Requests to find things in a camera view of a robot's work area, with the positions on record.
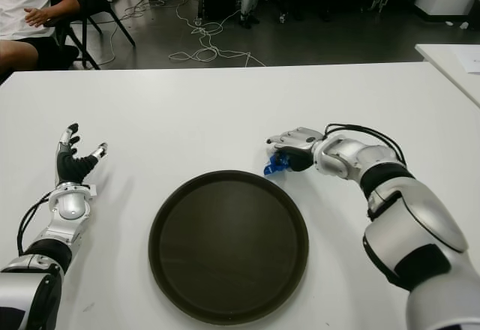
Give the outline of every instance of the white table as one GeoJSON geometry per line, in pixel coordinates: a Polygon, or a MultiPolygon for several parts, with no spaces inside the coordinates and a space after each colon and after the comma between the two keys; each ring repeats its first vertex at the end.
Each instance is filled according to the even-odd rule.
{"type": "Polygon", "coordinates": [[[450,45],[420,43],[415,48],[477,107],[480,107],[480,75],[467,73],[450,45]]]}
{"type": "MultiPolygon", "coordinates": [[[[24,212],[53,188],[56,143],[72,122],[80,124],[80,154],[106,140],[109,155],[87,178],[100,195],[67,273],[57,329],[217,329],[185,316],[157,288],[150,226],[194,176],[261,174],[266,138],[297,126],[349,122],[395,138],[463,228],[480,269],[480,111],[426,62],[15,73],[0,87],[0,264],[16,256],[24,212]]],[[[289,302],[241,328],[405,329],[407,294],[362,248],[368,219],[359,188],[313,169],[273,179],[304,216],[309,263],[289,302]]],[[[48,219],[42,208],[25,244],[48,219]]]]}

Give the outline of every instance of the person's hand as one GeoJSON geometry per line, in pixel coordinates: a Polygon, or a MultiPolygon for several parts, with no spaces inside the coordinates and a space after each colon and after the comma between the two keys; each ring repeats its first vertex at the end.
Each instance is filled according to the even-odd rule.
{"type": "Polygon", "coordinates": [[[37,28],[40,25],[43,25],[49,19],[49,16],[46,10],[35,9],[32,7],[27,7],[23,10],[25,10],[25,12],[27,13],[25,15],[25,21],[27,22],[27,24],[29,24],[30,26],[34,26],[35,28],[37,28]]]}

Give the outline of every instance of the dark brown tray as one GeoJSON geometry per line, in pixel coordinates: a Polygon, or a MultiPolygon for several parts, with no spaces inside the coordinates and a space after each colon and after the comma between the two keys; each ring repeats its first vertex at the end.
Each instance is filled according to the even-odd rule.
{"type": "Polygon", "coordinates": [[[257,175],[219,171],[183,184],[151,227],[155,280],[179,309],[206,323],[257,320],[293,293],[308,258],[295,203],[257,175]]]}

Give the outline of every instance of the gray floor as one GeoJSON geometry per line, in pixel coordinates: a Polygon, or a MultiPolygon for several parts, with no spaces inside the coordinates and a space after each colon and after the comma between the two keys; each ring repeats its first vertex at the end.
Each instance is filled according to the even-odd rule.
{"type": "MultiPolygon", "coordinates": [[[[139,0],[117,0],[119,16],[139,0]]],[[[200,48],[199,34],[191,34],[184,20],[176,16],[178,0],[166,6],[151,6],[141,17],[124,20],[125,27],[136,41],[133,48],[118,30],[112,39],[115,61],[103,69],[146,68],[228,68],[244,67],[246,58],[217,58],[211,62],[170,61],[168,55],[178,51],[194,53],[200,48]]],[[[189,1],[178,8],[181,16],[193,22],[197,2],[189,1]]],[[[324,65],[368,62],[416,62],[422,57],[414,50],[417,43],[480,44],[480,32],[463,31],[460,24],[425,22],[413,13],[385,12],[339,13],[331,22],[323,22],[315,12],[305,11],[304,21],[288,19],[278,22],[278,9],[263,2],[259,6],[261,24],[251,30],[241,28],[236,19],[224,25],[224,31],[212,38],[222,50],[251,52],[267,66],[324,65]]],[[[100,15],[97,21],[109,20],[100,15]]],[[[105,23],[99,35],[92,26],[88,30],[88,49],[98,63],[112,58],[110,35],[115,24],[105,23]]],[[[80,26],[74,26],[80,33],[80,26]]],[[[248,66],[258,66],[250,60],[248,66]]]]}

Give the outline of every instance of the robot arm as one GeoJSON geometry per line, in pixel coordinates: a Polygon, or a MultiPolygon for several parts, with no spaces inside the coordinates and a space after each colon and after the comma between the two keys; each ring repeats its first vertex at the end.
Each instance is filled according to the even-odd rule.
{"type": "Polygon", "coordinates": [[[480,277],[468,257],[467,241],[395,147],[365,145],[303,127],[267,143],[276,152],[266,175],[314,165],[321,173],[358,183],[372,221],[364,233],[364,249],[390,283],[410,292],[408,329],[480,329],[480,277]]]}
{"type": "Polygon", "coordinates": [[[83,179],[107,154],[103,143],[87,157],[74,158],[72,146],[80,141],[78,125],[61,136],[56,152],[56,188],[34,205],[20,229],[19,257],[0,271],[0,329],[53,330],[62,295],[62,281],[77,254],[89,221],[89,201],[96,195],[94,185],[83,179]],[[22,237],[36,208],[47,201],[52,220],[26,251],[22,237]]]}

